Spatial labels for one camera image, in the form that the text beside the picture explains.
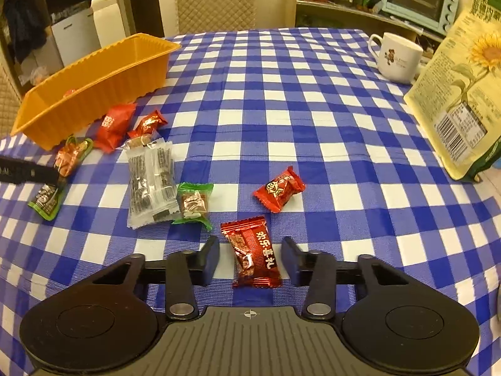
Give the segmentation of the dark green-edged snack bar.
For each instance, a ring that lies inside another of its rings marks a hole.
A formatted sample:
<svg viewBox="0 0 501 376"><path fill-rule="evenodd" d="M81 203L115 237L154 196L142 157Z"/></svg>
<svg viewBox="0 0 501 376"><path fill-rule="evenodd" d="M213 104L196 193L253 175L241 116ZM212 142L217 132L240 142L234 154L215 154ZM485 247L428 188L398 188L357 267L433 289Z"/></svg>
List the dark green-edged snack bar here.
<svg viewBox="0 0 501 376"><path fill-rule="evenodd" d="M54 168L59 174L57 182L44 183L28 203L28 206L45 221L50 222L56 218L65 198L68 178L76 172L92 149L92 139L76 138L73 135L69 136L65 145L59 149L54 161Z"/></svg>

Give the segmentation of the dark red candy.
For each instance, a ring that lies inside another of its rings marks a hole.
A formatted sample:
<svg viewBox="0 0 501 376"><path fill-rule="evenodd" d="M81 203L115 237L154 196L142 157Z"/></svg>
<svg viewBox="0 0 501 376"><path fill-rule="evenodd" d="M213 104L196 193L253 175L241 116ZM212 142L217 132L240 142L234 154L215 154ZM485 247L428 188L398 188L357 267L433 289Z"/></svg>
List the dark red candy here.
<svg viewBox="0 0 501 376"><path fill-rule="evenodd" d="M221 224L234 250L237 279L234 288L275 289L282 286L273 243L263 216Z"/></svg>

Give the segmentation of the green brown candy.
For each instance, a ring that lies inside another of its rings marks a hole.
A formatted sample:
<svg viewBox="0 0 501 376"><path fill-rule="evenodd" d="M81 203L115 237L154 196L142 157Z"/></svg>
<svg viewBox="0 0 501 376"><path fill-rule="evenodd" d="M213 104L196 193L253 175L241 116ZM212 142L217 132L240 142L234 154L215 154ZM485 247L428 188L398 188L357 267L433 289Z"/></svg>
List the green brown candy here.
<svg viewBox="0 0 501 376"><path fill-rule="evenodd" d="M209 219L209 200L212 183L181 182L178 185L180 214L173 224L201 223L208 232L212 230Z"/></svg>

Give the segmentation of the clear sesame snack packet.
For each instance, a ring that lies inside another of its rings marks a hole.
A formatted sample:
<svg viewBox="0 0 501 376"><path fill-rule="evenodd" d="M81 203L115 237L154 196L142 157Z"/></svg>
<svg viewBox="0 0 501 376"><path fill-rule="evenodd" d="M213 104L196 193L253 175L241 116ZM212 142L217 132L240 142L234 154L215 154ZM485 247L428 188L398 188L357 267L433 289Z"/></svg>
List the clear sesame snack packet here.
<svg viewBox="0 0 501 376"><path fill-rule="evenodd" d="M172 152L173 143L163 138L125 150L129 170L129 228L180 217Z"/></svg>

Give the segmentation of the red candy with cartoon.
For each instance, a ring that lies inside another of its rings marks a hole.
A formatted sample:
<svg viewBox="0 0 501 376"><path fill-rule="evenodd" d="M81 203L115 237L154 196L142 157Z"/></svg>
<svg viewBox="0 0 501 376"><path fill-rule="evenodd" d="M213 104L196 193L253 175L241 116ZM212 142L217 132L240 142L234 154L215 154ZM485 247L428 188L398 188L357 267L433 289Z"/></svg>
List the red candy with cartoon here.
<svg viewBox="0 0 501 376"><path fill-rule="evenodd" d="M280 213L293 195L306 189L305 183L290 165L273 180L253 192L256 199L270 212Z"/></svg>

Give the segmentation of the large red snack packet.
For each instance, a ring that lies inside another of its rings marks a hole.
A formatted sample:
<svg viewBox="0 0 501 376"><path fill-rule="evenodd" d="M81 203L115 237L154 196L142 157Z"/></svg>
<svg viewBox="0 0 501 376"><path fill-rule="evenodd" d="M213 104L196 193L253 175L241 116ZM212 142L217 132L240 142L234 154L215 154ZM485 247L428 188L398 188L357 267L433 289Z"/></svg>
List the large red snack packet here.
<svg viewBox="0 0 501 376"><path fill-rule="evenodd" d="M96 138L93 140L94 147L107 154L115 151L126 136L135 110L135 103L117 104L111 107L101 121Z"/></svg>

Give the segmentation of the beige quilted chair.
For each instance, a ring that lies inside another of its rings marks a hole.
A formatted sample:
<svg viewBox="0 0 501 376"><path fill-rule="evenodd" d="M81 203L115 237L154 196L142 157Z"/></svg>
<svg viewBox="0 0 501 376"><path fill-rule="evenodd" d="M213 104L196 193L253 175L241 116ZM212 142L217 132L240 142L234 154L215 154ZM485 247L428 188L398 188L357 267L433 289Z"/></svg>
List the beige quilted chair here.
<svg viewBox="0 0 501 376"><path fill-rule="evenodd" d="M175 0L178 32L245 31L256 27L256 0Z"/></svg>
<svg viewBox="0 0 501 376"><path fill-rule="evenodd" d="M0 137L10 135L21 99L3 65L0 67Z"/></svg>

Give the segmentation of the orange plastic tray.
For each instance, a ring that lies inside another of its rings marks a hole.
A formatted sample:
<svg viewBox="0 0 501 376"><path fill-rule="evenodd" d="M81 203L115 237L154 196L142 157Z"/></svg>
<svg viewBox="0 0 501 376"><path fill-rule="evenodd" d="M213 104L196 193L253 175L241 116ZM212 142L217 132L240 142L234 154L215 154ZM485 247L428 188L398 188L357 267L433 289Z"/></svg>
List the orange plastic tray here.
<svg viewBox="0 0 501 376"><path fill-rule="evenodd" d="M51 150L112 106L162 87L169 56L179 49L172 41L137 33L77 60L25 94L11 134L22 133Z"/></svg>

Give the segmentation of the clear wrapped brown candy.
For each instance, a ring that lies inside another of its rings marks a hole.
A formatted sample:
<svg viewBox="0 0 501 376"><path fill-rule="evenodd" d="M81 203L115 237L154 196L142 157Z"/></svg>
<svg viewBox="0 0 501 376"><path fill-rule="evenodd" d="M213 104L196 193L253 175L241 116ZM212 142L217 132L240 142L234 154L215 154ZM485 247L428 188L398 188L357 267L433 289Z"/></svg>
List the clear wrapped brown candy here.
<svg viewBox="0 0 501 376"><path fill-rule="evenodd" d="M128 150L140 147L147 147L152 141L153 139L151 134L143 134L135 138L129 138L123 144L123 148L125 150Z"/></svg>

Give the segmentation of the red foil twisted candy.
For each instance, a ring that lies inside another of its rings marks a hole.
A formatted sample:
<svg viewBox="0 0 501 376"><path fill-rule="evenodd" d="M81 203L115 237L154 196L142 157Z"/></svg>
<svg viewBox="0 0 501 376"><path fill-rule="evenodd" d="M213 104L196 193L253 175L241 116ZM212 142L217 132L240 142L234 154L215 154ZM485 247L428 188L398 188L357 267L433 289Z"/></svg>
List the red foil twisted candy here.
<svg viewBox="0 0 501 376"><path fill-rule="evenodd" d="M159 110L152 111L149 115L141 119L138 125L127 133L129 138L138 138L143 135L152 134L159 128L166 126L167 120L161 115Z"/></svg>

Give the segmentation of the blue white checkered tablecloth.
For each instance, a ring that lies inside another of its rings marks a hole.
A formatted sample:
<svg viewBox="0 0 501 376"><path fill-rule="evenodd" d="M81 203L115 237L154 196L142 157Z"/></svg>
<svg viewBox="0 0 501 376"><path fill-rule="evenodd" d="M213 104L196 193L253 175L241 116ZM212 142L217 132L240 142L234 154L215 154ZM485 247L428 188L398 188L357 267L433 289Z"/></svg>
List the blue white checkered tablecloth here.
<svg viewBox="0 0 501 376"><path fill-rule="evenodd" d="M267 218L273 243L354 261L375 255L466 306L480 326L469 369L500 372L500 207L488 181L455 182L356 30L208 33L178 38L165 85L137 101L159 110L178 182L210 182L210 216ZM290 165L306 185L280 213L253 195ZM28 203L37 186L1 186L1 372L31 363L20 321L45 297L131 253L196 249L199 224L127 226L127 159L94 150L57 217Z"/></svg>

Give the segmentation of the white cabinet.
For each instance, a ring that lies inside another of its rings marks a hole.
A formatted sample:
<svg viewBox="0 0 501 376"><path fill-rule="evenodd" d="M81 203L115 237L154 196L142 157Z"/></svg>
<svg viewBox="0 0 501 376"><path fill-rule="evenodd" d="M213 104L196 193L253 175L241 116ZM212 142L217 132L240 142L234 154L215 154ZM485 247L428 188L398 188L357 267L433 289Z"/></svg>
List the white cabinet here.
<svg viewBox="0 0 501 376"><path fill-rule="evenodd" d="M64 66L101 49L90 8L54 24L52 32Z"/></svg>

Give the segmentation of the sunflower seed bag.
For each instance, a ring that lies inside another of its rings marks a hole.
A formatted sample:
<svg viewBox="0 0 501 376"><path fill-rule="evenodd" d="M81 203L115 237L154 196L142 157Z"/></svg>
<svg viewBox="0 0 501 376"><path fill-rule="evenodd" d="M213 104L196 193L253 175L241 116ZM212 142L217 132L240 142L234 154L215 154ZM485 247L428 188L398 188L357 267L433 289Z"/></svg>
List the sunflower seed bag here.
<svg viewBox="0 0 501 376"><path fill-rule="evenodd" d="M404 97L449 176L500 157L500 0L469 0Z"/></svg>

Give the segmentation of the white ceramic mug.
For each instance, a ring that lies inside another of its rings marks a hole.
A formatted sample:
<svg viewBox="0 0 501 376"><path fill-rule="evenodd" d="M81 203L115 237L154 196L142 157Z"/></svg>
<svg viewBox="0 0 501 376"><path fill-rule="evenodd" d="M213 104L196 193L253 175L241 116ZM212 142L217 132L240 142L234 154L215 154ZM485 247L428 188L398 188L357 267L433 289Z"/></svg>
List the white ceramic mug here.
<svg viewBox="0 0 501 376"><path fill-rule="evenodd" d="M405 37L385 32L382 37L372 34L368 49L382 76L397 83L412 83L423 55L420 45Z"/></svg>

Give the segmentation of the wooden side shelf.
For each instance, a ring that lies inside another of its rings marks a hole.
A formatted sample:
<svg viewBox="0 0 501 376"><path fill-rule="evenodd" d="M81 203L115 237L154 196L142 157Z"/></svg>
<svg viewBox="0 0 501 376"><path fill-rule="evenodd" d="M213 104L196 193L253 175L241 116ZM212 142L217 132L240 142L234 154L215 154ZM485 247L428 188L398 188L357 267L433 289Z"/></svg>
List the wooden side shelf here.
<svg viewBox="0 0 501 376"><path fill-rule="evenodd" d="M394 33L435 50L444 37L431 31L420 31L402 20L373 14L357 8L346 7L323 0L285 0L286 27L323 27L333 29L358 29L368 36Z"/></svg>

